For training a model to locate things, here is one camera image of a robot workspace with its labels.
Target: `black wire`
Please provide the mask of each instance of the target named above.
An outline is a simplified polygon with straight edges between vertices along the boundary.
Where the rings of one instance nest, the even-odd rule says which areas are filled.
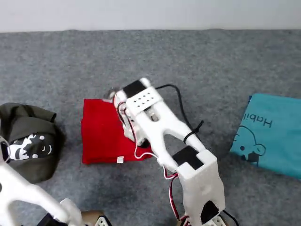
[[[165,87],[173,87],[177,91],[182,116],[183,116],[186,124],[188,125],[189,129],[193,130],[190,122],[187,119],[186,113],[184,111],[183,102],[182,102],[182,95],[181,95],[181,92],[180,92],[179,88],[177,86],[173,85],[173,84],[166,84],[166,85],[163,85],[163,86],[158,86],[158,87],[156,87],[156,89],[162,89],[162,88],[165,88]]]
[[[224,212],[225,214],[227,214],[232,220],[234,220],[236,226],[239,226],[239,223],[238,223],[238,221],[236,220],[236,218],[235,218],[234,216],[232,216],[231,214],[229,214],[229,213],[228,213],[227,211],[225,211],[225,210],[223,210],[223,212]]]
[[[203,124],[204,124],[204,120],[202,120],[202,121],[200,122],[200,124],[199,124],[195,129],[193,129],[189,134],[186,135],[186,137],[184,137],[183,142],[186,144],[187,138],[190,137],[192,134],[194,134],[194,133],[196,134],[197,132],[199,132],[199,128],[200,128]]]
[[[190,124],[190,122],[189,122],[189,120],[188,120],[188,118],[187,118],[187,116],[186,116],[186,113],[185,113],[185,111],[184,111],[183,102],[182,102],[182,95],[181,95],[181,92],[180,92],[179,88],[178,88],[176,85],[173,85],[173,84],[166,84],[166,85],[163,85],[163,86],[158,86],[158,87],[156,87],[156,89],[162,89],[162,88],[165,88],[165,87],[172,87],[172,88],[174,88],[174,89],[176,90],[177,95],[178,95],[178,99],[179,99],[179,105],[180,105],[180,110],[181,110],[182,116],[183,116],[183,118],[184,118],[186,124],[188,125],[188,127],[191,129],[191,132],[190,132],[189,134],[187,134],[186,137],[185,137],[184,140],[183,140],[183,142],[186,143],[186,140],[187,140],[187,138],[188,138],[189,136],[191,136],[192,134],[196,134],[196,133],[199,131],[199,129],[200,129],[200,127],[203,125],[204,121],[202,120],[202,121],[200,122],[200,124],[199,124],[195,129],[193,129],[192,126],[191,126],[191,124]],[[236,226],[239,226],[239,223],[238,223],[238,221],[235,219],[234,216],[232,216],[231,214],[229,214],[229,213],[228,213],[227,211],[225,211],[225,210],[223,210],[223,212],[224,212],[225,214],[227,214],[227,215],[235,222]]]

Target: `clothing tag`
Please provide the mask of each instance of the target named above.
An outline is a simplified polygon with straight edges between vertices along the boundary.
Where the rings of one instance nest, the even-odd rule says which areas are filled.
[[[123,163],[124,156],[117,157],[117,163]]]

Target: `black cable tie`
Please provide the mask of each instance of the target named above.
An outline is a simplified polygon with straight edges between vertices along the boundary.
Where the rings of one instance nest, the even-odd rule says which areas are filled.
[[[188,137],[190,137],[192,134],[198,133],[199,129],[203,124],[204,124],[204,120],[202,120],[195,129],[193,129],[189,134],[186,135],[186,137],[184,137],[183,142],[186,144],[186,140],[188,139]]]

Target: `cable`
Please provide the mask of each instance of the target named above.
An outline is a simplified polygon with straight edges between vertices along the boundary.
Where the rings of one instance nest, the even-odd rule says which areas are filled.
[[[7,149],[8,149],[8,157],[7,157],[7,159],[4,161],[5,163],[6,162],[8,162],[9,161],[9,159],[10,159],[10,155],[11,155],[11,150],[10,150],[10,146],[9,146],[9,143],[8,143],[8,141],[6,140],[6,139],[4,139],[4,137],[2,137],[2,136],[0,136],[0,144],[1,143],[5,143],[5,145],[7,146]]]
[[[229,214],[226,210],[223,210],[223,212],[225,214],[227,214],[235,222],[236,226],[239,226],[239,223],[238,223],[238,221],[236,220],[236,218],[234,216],[232,216],[231,214]]]
[[[153,157],[155,157],[157,159],[158,156],[156,156],[154,153],[151,153],[151,152],[144,152],[142,155],[137,156],[138,142],[137,142],[136,134],[135,134],[133,125],[131,123],[131,120],[130,120],[129,116],[126,114],[126,109],[127,108],[124,109],[124,114],[125,114],[125,116],[127,118],[128,124],[130,125],[131,131],[132,131],[132,134],[133,134],[133,137],[134,137],[134,142],[135,142],[135,151],[134,151],[135,158],[141,159],[143,156],[149,154],[149,155],[151,155],[151,156],[153,156]]]
[[[163,85],[163,86],[158,86],[158,87],[156,87],[156,89],[162,89],[162,88],[165,88],[165,87],[173,87],[176,90],[177,95],[178,95],[178,99],[179,99],[179,105],[180,105],[180,110],[181,110],[182,116],[183,116],[186,124],[188,125],[188,127],[192,130],[192,126],[191,126],[189,120],[187,119],[186,113],[184,111],[182,95],[181,95],[181,92],[180,92],[179,88],[177,86],[173,85],[173,84],[166,84],[166,85]]]
[[[180,220],[180,217],[179,217],[179,213],[177,211],[177,208],[175,206],[175,203],[174,203],[174,198],[173,198],[173,181],[174,179],[176,179],[178,177],[178,174],[176,174],[170,181],[170,186],[169,186],[169,201],[170,201],[170,205],[171,205],[171,208],[173,209],[173,212],[174,212],[174,215],[175,217],[177,218],[177,220]]]
[[[165,87],[172,87],[176,90],[177,95],[178,95],[178,99],[179,99],[179,105],[180,105],[180,110],[181,110],[182,116],[183,116],[187,126],[189,127],[189,129],[191,129],[191,132],[186,135],[186,137],[183,139],[183,142],[186,144],[187,138],[190,137],[192,134],[195,134],[197,136],[197,138],[199,138],[197,133],[199,132],[199,129],[203,125],[204,121],[202,120],[200,122],[200,124],[195,129],[193,129],[192,125],[190,124],[190,122],[189,122],[189,120],[186,116],[186,113],[184,111],[182,95],[181,95],[180,89],[176,85],[173,85],[173,84],[166,84],[166,85],[163,85],[163,86],[158,86],[158,87],[156,87],[156,89],[162,89],[162,88],[165,88]]]
[[[175,176],[178,175],[177,173],[174,173],[174,174],[172,174],[171,176],[169,176],[169,175],[167,174],[167,169],[166,169],[164,166],[162,166],[162,167],[163,167],[163,176],[164,176],[164,178],[165,178],[166,180],[171,180],[171,179],[173,179]]]
[[[186,140],[188,139],[188,137],[190,137],[192,134],[196,134],[199,132],[199,128],[201,128],[203,124],[204,124],[204,120],[202,120],[195,129],[193,129],[189,134],[186,135],[186,137],[184,137],[183,139],[184,144],[186,144]]]

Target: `white wall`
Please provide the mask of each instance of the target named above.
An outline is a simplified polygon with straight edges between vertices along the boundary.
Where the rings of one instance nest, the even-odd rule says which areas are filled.
[[[301,0],[0,0],[0,32],[298,29]]]

